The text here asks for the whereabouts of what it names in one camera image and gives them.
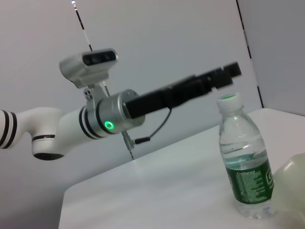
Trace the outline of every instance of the water bottle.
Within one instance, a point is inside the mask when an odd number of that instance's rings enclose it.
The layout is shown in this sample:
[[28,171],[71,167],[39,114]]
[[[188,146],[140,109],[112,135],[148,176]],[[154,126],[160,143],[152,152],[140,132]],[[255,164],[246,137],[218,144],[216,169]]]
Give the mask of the water bottle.
[[239,93],[217,100],[222,114],[219,147],[236,199],[245,217],[264,219],[273,213],[274,180],[264,140],[256,124],[244,113]]

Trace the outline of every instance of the white wall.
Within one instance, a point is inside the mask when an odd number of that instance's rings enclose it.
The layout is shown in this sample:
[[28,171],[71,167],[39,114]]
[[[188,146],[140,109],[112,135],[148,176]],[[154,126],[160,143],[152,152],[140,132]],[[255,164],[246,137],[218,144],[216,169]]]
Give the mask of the white wall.
[[305,1],[238,2],[264,106],[305,115]]
[[[233,87],[173,111],[140,157],[218,123],[216,98],[240,91],[246,111],[260,108],[234,0],[79,0],[94,49],[113,47],[120,62],[111,70],[111,93],[153,90],[192,73],[238,61],[243,77]],[[0,10],[0,105],[21,112],[38,106],[65,111],[85,104],[80,90],[61,75],[59,61],[87,51],[69,0],[7,1]],[[151,133],[167,111],[151,114],[132,137]],[[64,191],[71,185],[131,160],[121,135],[80,146],[56,161],[31,155],[25,135],[0,154],[0,228],[57,228]]]
[[[134,149],[135,158],[215,126],[220,95],[240,91],[246,111],[261,107],[235,0],[77,0],[76,6],[93,49],[118,52],[107,81],[111,93],[131,88],[142,94],[222,64],[240,64],[243,76],[233,87],[173,110],[160,133]],[[149,135],[167,112],[148,115],[131,136]]]
[[[69,0],[5,1],[0,10],[0,109],[39,106],[73,111],[82,91],[59,71],[59,61],[88,51]],[[57,228],[64,191],[71,185],[131,161],[120,135],[83,145],[57,161],[31,155],[31,136],[0,151],[0,228]]]

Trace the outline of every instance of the green led light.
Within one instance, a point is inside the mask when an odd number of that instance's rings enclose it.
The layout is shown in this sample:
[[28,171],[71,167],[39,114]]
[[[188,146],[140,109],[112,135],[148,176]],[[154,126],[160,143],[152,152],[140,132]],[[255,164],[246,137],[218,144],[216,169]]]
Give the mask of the green led light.
[[105,127],[106,127],[107,129],[110,129],[110,130],[112,130],[112,129],[114,128],[112,122],[109,122],[109,121],[106,121],[106,122],[105,122]]

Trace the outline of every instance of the white table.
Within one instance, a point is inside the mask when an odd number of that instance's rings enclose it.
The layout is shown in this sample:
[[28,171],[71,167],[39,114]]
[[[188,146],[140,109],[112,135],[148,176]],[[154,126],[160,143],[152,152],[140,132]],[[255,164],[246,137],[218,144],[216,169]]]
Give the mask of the white table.
[[[271,109],[250,113],[276,171],[305,152],[305,117]],[[298,229],[280,214],[247,219],[234,197],[218,129],[201,132],[69,188],[59,229]]]

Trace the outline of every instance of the white robotic arm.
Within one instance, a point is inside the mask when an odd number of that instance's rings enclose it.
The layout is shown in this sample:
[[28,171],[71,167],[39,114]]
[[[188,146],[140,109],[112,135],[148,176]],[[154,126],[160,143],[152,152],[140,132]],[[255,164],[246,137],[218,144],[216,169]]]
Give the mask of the white robotic arm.
[[[19,114],[0,111],[0,148],[14,147],[23,133],[32,137],[32,154],[42,160],[55,160],[66,155],[77,145],[140,126],[145,115],[182,103],[220,88],[241,74],[237,63],[218,68],[143,96],[126,90],[107,97],[99,82],[108,78],[108,70],[117,62],[113,49],[84,52],[60,63],[61,73],[78,88],[85,87],[87,105],[80,110],[64,114],[49,107],[31,109]],[[149,141],[149,137],[131,141],[133,147]]]

